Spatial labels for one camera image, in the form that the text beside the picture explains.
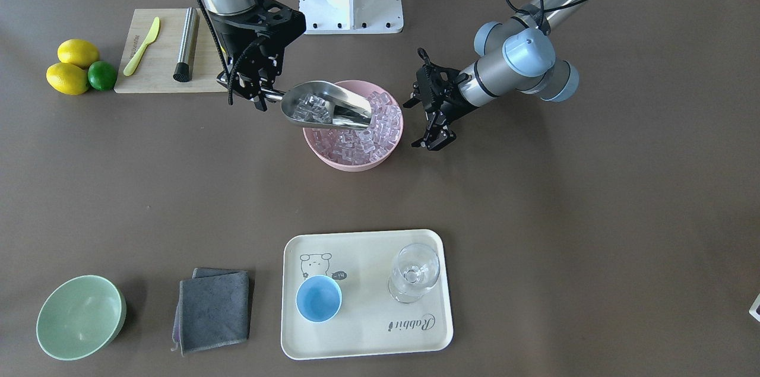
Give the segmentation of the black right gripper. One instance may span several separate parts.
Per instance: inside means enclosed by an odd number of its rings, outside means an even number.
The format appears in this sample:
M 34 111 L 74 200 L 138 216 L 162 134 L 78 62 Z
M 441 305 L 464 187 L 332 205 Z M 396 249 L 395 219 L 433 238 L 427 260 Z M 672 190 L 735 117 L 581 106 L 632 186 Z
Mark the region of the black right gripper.
M 275 0 L 252 0 L 240 14 L 211 14 L 211 24 L 226 56 L 225 71 L 217 81 L 227 88 L 228 104 L 249 99 L 266 112 L 261 87 L 273 88 L 282 72 L 287 45 L 306 31 L 306 16 Z

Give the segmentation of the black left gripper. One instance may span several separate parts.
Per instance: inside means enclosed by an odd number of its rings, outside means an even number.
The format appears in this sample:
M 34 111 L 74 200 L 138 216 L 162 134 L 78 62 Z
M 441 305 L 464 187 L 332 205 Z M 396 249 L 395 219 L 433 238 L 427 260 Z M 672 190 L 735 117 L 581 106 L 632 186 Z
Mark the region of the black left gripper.
M 422 47 L 418 47 L 417 54 L 423 59 L 423 66 L 416 71 L 413 92 L 403 107 L 409 109 L 421 103 L 427 115 L 442 113 L 447 122 L 459 120 L 477 109 L 461 91 L 462 85 L 473 79 L 472 74 L 432 63 Z M 441 120 L 442 116 L 428 116 L 423 135 L 411 144 L 412 147 L 440 151 L 455 141 L 456 134 Z

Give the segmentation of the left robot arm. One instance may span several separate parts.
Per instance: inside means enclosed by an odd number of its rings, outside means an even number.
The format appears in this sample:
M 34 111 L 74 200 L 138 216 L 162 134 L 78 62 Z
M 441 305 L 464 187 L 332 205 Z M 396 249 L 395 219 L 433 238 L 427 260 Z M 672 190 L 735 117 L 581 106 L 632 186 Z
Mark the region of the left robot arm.
M 508 19 L 475 34 L 477 60 L 463 69 L 429 59 L 418 71 L 409 107 L 423 104 L 428 126 L 415 147 L 440 150 L 454 140 L 451 124 L 511 91 L 561 103 L 577 90 L 579 75 L 556 58 L 549 43 L 568 21 L 586 26 L 571 43 L 594 62 L 632 79 L 638 63 L 627 50 L 603 45 L 644 45 L 657 60 L 649 82 L 671 82 L 671 106 L 692 118 L 701 144 L 713 139 L 710 117 L 732 134 L 715 137 L 716 151 L 758 151 L 758 0 L 505 0 Z M 476 4 L 464 0 L 299 0 L 296 33 L 332 34 L 342 26 L 402 28 L 396 15 L 415 10 L 416 26 L 446 41 L 445 21 L 467 18 Z

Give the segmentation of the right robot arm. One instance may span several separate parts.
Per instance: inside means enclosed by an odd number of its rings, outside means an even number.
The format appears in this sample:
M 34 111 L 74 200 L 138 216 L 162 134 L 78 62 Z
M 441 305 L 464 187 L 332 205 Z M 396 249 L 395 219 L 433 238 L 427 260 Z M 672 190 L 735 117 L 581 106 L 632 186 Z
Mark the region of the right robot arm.
M 306 31 L 306 17 L 275 0 L 196 0 L 223 70 L 228 98 L 239 96 L 266 111 L 266 95 L 282 72 L 287 45 Z

